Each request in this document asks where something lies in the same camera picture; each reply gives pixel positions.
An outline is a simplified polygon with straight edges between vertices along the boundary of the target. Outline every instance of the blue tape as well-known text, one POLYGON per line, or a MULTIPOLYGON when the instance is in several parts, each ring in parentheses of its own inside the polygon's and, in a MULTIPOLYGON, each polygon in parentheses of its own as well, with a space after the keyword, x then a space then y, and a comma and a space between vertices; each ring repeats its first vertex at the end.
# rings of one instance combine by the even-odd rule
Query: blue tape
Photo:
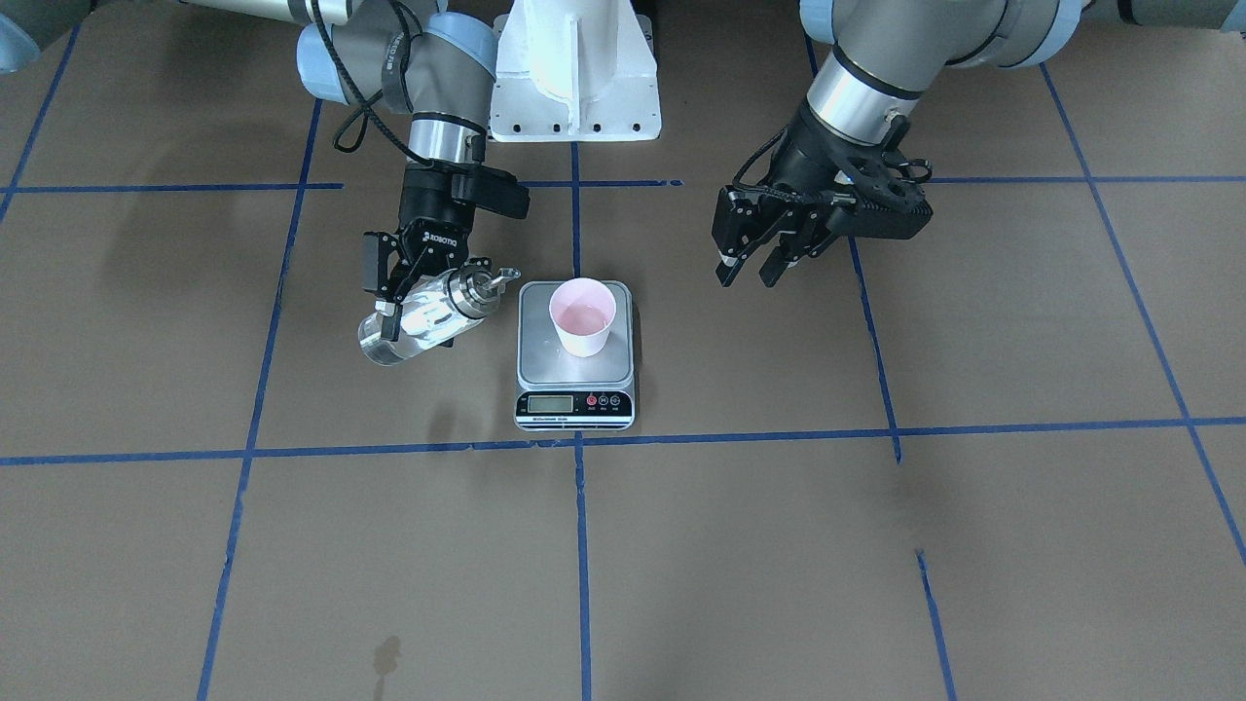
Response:
POLYGON ((1172 367, 1169 365, 1168 354, 1164 352, 1164 344, 1160 342, 1159 332, 1155 330, 1155 324, 1151 321, 1151 314, 1146 310, 1146 304, 1143 301, 1143 293, 1138 288, 1138 281, 1134 280, 1134 271, 1129 268, 1129 260, 1125 259, 1125 250, 1120 245, 1120 239, 1116 237, 1116 228, 1111 223, 1111 217, 1108 215, 1108 207, 1103 203, 1103 197, 1099 194, 1099 187, 1095 184, 1094 178, 1090 174, 1090 164, 1087 162, 1085 153, 1082 151, 1082 143, 1078 141, 1078 134, 1073 131, 1073 122, 1069 121, 1069 113, 1064 108, 1064 101, 1060 100, 1060 93, 1055 90, 1055 83, 1052 81, 1052 73, 1047 70, 1047 64, 1040 64, 1039 70, 1043 72, 1043 80, 1047 81, 1047 88, 1052 93, 1052 98, 1055 101, 1055 108, 1060 113, 1060 121, 1064 122, 1064 131, 1069 134, 1069 142, 1073 144, 1073 152, 1078 157, 1078 163, 1082 164, 1082 173, 1085 176, 1085 182, 1090 187, 1090 194, 1094 197, 1095 207, 1099 208, 1099 218, 1103 220, 1104 228, 1108 230, 1108 238, 1111 242, 1111 248, 1116 254, 1116 261, 1120 264, 1120 269, 1125 275, 1125 283, 1129 285, 1129 291, 1134 296, 1134 304, 1138 306, 1138 313, 1143 316, 1143 322, 1146 325, 1146 334, 1151 339, 1151 345, 1155 347, 1155 355, 1159 357, 1160 366, 1164 370, 1164 377, 1168 379, 1169 390, 1172 392, 1172 398, 1176 401, 1177 410, 1181 412, 1181 418, 1186 422, 1190 421, 1190 410, 1186 407, 1185 397, 1181 395, 1181 388, 1177 387, 1176 376, 1172 374, 1172 367))
POLYGON ((917 568, 922 573, 922 589, 926 591, 926 610, 931 616, 931 629, 934 631, 934 647, 938 650, 938 666, 943 671, 943 690, 947 701, 956 701, 956 680, 952 679, 952 661, 947 657, 947 641, 943 639, 943 621, 938 615, 938 603, 931 590, 930 573, 926 568, 926 552, 917 552, 917 568))
POLYGON ((865 325, 870 330, 870 340, 873 342, 873 362, 878 370, 878 390, 882 391, 882 408, 887 413, 887 431, 891 432, 891 448, 896 453, 896 464, 905 461, 905 451, 900 446, 900 432, 896 428, 896 411, 891 405, 891 390, 887 386, 887 369, 882 365, 882 346, 878 345, 878 331, 873 325, 873 311, 870 309, 870 291, 865 286, 865 270, 861 269, 861 253, 857 250, 856 239, 849 238, 849 250, 852 253, 852 269, 857 274, 857 284, 861 288, 861 309, 865 311, 865 325))
POLYGON ((394 456, 407 453, 460 453, 466 451, 526 451, 569 448, 569 440, 478 441, 461 443, 390 443, 384 446, 329 446, 323 448, 255 448, 257 458, 324 458, 331 456, 394 456))
POLYGON ((571 268, 579 276, 579 143, 571 142, 571 268))
POLYGON ((1204 426, 1246 426, 1246 417, 1220 417, 1206 420, 1191 420, 1190 423, 1197 427, 1204 426))
POLYGON ((1246 176, 1093 176, 1094 182, 1246 182, 1246 176))
POLYGON ((14 168, 12 178, 9 179, 9 191, 5 193, 4 199, 0 199, 0 222, 9 213, 9 205, 12 203, 17 183, 21 182, 21 173, 26 171, 30 152, 35 148, 39 129, 44 128, 44 120, 47 117, 47 110, 52 106, 52 97, 56 97, 56 90, 60 88, 61 78, 65 77, 65 67, 69 66, 70 56, 74 55, 74 47, 77 46, 77 35, 81 29, 82 25, 75 25, 74 30, 70 31, 70 39, 65 44, 65 54, 61 55, 61 62, 56 66, 56 73, 52 75, 52 82, 47 86, 47 95, 44 96, 44 103, 39 106, 39 115, 35 116, 35 123, 30 126, 30 134, 26 136, 26 144, 21 149, 21 158, 17 159, 17 167, 14 168))
POLYGON ((932 184, 1013 184, 1013 183, 1049 183, 1049 182, 1085 182, 1087 178, 1078 176, 964 176, 964 177, 932 177, 932 184))
POLYGON ((1194 442, 1194 449, 1199 454, 1202 473, 1207 476, 1207 482, 1211 484, 1211 493, 1216 497, 1216 504, 1220 506, 1220 514, 1229 525, 1229 534, 1234 539, 1234 545, 1237 547, 1237 557, 1241 559, 1242 565, 1246 565, 1246 543, 1242 542, 1242 532, 1237 528, 1237 519, 1234 518, 1234 512, 1229 508, 1229 501, 1225 499, 1225 491, 1220 488, 1220 478, 1216 477, 1216 471, 1211 468, 1211 459, 1207 458, 1207 452, 1202 447, 1202 440, 1199 437, 1199 431, 1194 428, 1194 423, 1190 423, 1186 431, 1189 431, 1190 441, 1194 442))
POLYGON ((579 695, 593 699, 593 646, 588 600, 588 514, 584 503, 584 435, 576 432, 576 537, 579 550, 579 695))
MULTIPOLYGON (((315 134, 320 125, 321 101, 312 106, 312 123, 308 126, 307 144, 303 149, 303 168, 299 172, 299 184, 307 184, 312 169, 312 153, 315 151, 315 134)), ((233 575, 234 553, 238 548, 238 533, 242 529, 243 497, 250 483, 250 468, 254 461, 255 441, 259 437, 259 421, 264 411, 264 396, 268 390, 268 375, 273 367, 273 347, 277 344, 277 327, 282 320, 282 294, 285 289, 285 275, 290 270, 290 255, 298 237, 299 218, 303 215, 303 200, 307 189, 302 187, 294 195, 294 209, 290 212, 290 227, 285 234, 285 253, 282 255, 282 269, 277 278, 277 291, 273 294, 273 311, 268 321, 268 339, 264 341, 264 361, 260 364, 259 380, 255 383, 255 402, 250 416, 250 428, 247 433, 247 457, 243 458, 238 473, 238 491, 234 493, 233 517, 229 519, 229 538, 226 540, 226 562, 221 568, 221 580, 217 583, 217 599, 212 610, 212 625, 208 629, 208 644, 203 652, 203 669, 199 672, 197 701, 207 701, 212 684, 212 666, 217 657, 217 642, 221 639, 221 621, 226 613, 226 598, 229 594, 229 578, 233 575)))
POLYGON ((1123 422, 1064 422, 1034 425, 978 425, 912 427, 898 430, 900 436, 992 436, 999 433, 1063 433, 1090 431, 1130 431, 1144 428, 1181 428, 1185 420, 1133 420, 1123 422))
POLYGON ((249 192, 270 189, 341 189, 340 182, 237 182, 203 184, 47 184, 16 187, 24 194, 59 194, 80 192, 249 192))
POLYGON ((1220 513, 1225 519, 1225 524, 1229 527, 1229 533, 1237 548, 1239 557, 1241 557, 1242 565, 1246 565, 1246 544, 1242 543, 1242 534, 1237 528, 1237 520, 1234 518, 1232 509, 1229 508, 1229 502, 1225 499, 1224 491, 1220 488, 1220 481, 1216 478, 1216 472, 1211 468, 1211 461, 1207 458, 1207 454, 1202 448, 1202 440, 1199 437, 1199 431, 1195 428, 1194 420, 1190 417, 1190 410, 1185 403, 1185 397, 1181 395, 1181 388, 1176 383, 1176 375, 1169 365, 1168 355, 1164 352, 1164 345, 1160 342, 1159 332, 1155 330, 1155 324, 1151 321, 1151 314, 1146 310, 1146 304, 1143 301, 1143 293, 1138 286, 1138 281, 1134 279, 1133 270, 1129 268, 1129 260, 1125 258, 1125 250, 1120 245, 1120 239, 1116 237, 1116 229, 1111 223, 1111 217, 1108 215, 1108 207, 1104 204, 1103 197, 1099 194, 1099 186, 1095 184, 1095 179, 1090 174, 1090 164, 1087 162, 1085 153, 1082 151, 1082 144, 1078 142, 1078 136, 1073 131, 1073 122, 1069 120, 1069 115, 1064 110, 1064 102, 1060 100, 1060 93, 1055 88, 1052 73, 1047 70, 1047 64, 1040 65, 1039 68, 1043 71, 1043 80, 1047 81, 1047 88, 1052 92, 1052 98, 1055 101, 1055 108, 1060 112, 1060 121, 1064 122, 1064 129, 1069 133, 1069 142, 1073 143, 1073 152, 1077 153, 1078 162, 1082 164, 1082 172, 1087 178, 1087 184, 1090 186, 1090 194, 1094 195, 1095 205, 1099 208, 1099 217, 1103 219, 1104 228, 1108 229, 1108 238, 1111 240, 1111 248, 1116 253, 1116 260, 1120 263, 1120 269, 1125 274, 1125 281, 1129 283, 1129 291, 1134 295, 1134 303, 1138 305, 1138 313, 1141 314, 1143 322, 1146 325, 1146 332, 1150 335, 1151 344, 1155 346, 1155 355, 1160 360, 1160 366, 1164 369, 1164 377, 1168 379, 1169 388, 1172 391, 1172 398, 1176 401, 1177 410, 1180 410, 1181 418, 1184 420, 1186 430, 1190 433, 1190 441, 1194 442, 1194 448, 1199 454, 1199 462, 1202 464, 1202 471, 1207 476, 1207 482, 1211 484, 1211 492, 1216 497, 1216 504, 1220 507, 1220 513))
POLYGON ((245 451, 169 451, 166 453, 93 453, 80 456, 15 456, 0 458, 0 467, 92 466, 105 463, 164 463, 169 461, 237 461, 245 451))
MULTIPOLYGON (((781 441, 841 441, 855 438, 890 438, 917 436, 994 436, 1008 433, 1082 433, 1098 431, 1136 431, 1154 428, 1246 426, 1246 417, 1200 417, 1185 420, 1129 420, 1119 422, 1065 422, 1032 425, 972 425, 942 427, 907 427, 795 431, 773 433, 701 433, 672 436, 602 436, 583 440, 584 446, 660 446, 688 443, 765 443, 781 441)), ((478 441, 462 443, 392 443, 383 446, 325 446, 298 448, 255 448, 247 451, 181 451, 167 453, 101 453, 77 456, 14 456, 0 457, 0 467, 74 466, 91 463, 142 463, 168 461, 223 461, 253 458, 321 458, 333 456, 383 456, 406 453, 457 453, 465 451, 527 451, 572 448, 571 438, 540 441, 478 441)))
MULTIPOLYGON (((801 2, 801 19, 805 19, 806 5, 801 2)), ((830 6, 825 7, 826 26, 830 27, 830 6)), ((805 55, 809 57, 809 70, 817 75, 817 55, 814 52, 814 41, 805 34, 805 55)), ((857 250, 856 240, 849 238, 849 250, 852 254, 852 269, 856 270, 857 285, 861 289, 861 311, 865 314, 865 325, 870 330, 870 341, 873 344, 873 362, 878 372, 878 391, 882 393, 882 408, 887 416, 887 431, 891 435, 891 449, 896 456, 898 466, 905 459, 905 449, 900 445, 900 433, 896 431, 896 411, 891 405, 891 388, 887 386, 887 370, 882 364, 882 346, 878 344, 878 330, 873 324, 873 311, 870 308, 870 291, 865 284, 865 270, 861 268, 861 253, 857 250)))
POLYGON ((530 179, 520 181, 523 187, 683 187, 682 179, 582 179, 577 184, 571 179, 530 179))
POLYGON ((763 443, 769 441, 834 441, 846 438, 890 438, 891 430, 786 431, 773 433, 685 433, 673 436, 603 436, 586 438, 584 446, 659 446, 687 443, 763 443))
POLYGON ((229 578, 233 576, 234 553, 238 548, 238 532, 242 528, 242 498, 250 482, 250 458, 244 458, 238 474, 238 491, 234 492, 234 510, 229 518, 229 538, 226 540, 226 562, 221 567, 221 580, 217 581, 217 598, 212 606, 212 624, 208 628, 208 646, 203 654, 203 670, 199 672, 199 689, 196 701, 208 700, 208 686, 212 684, 212 666, 217 661, 217 642, 221 640, 221 623, 226 615, 226 595, 229 593, 229 578))

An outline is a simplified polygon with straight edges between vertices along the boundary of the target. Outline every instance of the metal cylinder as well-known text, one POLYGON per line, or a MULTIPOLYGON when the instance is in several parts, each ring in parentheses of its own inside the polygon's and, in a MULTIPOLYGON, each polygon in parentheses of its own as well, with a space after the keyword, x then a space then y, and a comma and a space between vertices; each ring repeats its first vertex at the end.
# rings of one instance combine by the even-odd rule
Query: metal cylinder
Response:
POLYGON ((865 73, 922 92, 943 65, 972 52, 999 25, 1008 0, 870 0, 835 26, 839 49, 865 73))
POLYGON ((918 96, 895 96, 854 75, 839 52, 822 66, 809 87, 809 106, 827 128, 862 144, 882 142, 895 115, 908 116, 918 96))
POLYGON ((472 158, 472 138, 485 138, 483 131, 460 122, 450 122, 435 117, 417 118, 411 122, 411 138, 407 147, 425 158, 470 163, 472 158))

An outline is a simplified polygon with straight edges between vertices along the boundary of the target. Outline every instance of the pink cup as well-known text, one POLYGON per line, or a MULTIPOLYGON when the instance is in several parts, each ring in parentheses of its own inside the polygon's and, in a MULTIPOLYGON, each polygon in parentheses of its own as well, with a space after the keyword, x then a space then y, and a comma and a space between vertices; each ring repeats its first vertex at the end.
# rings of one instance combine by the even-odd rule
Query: pink cup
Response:
POLYGON ((611 288, 596 279, 577 276, 553 290, 549 318, 567 352, 587 359, 606 346, 617 306, 611 288))

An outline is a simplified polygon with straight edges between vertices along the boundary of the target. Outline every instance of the floor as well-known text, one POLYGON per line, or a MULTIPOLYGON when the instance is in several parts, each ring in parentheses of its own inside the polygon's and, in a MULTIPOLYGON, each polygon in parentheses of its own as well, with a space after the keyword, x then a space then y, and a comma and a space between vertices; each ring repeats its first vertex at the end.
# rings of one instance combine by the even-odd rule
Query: floor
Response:
POLYGON ((298 27, 118 4, 0 80, 0 697, 1241 699, 1246 44, 947 71, 926 230, 721 289, 826 51, 658 31, 662 138, 492 144, 532 209, 471 239, 630 286, 622 435, 513 427, 515 296, 361 356, 402 162, 330 148, 298 27))

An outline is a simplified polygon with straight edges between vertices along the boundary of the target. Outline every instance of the kitchen scale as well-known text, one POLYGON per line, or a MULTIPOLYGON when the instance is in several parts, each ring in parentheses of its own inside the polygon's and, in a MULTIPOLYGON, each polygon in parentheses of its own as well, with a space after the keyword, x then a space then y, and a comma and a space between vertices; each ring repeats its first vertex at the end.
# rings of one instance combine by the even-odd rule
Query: kitchen scale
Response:
POLYGON ((520 289, 515 425, 523 431, 623 431, 635 422, 632 291, 604 281, 617 311, 601 352, 577 359, 558 340, 549 298, 561 281, 520 289))

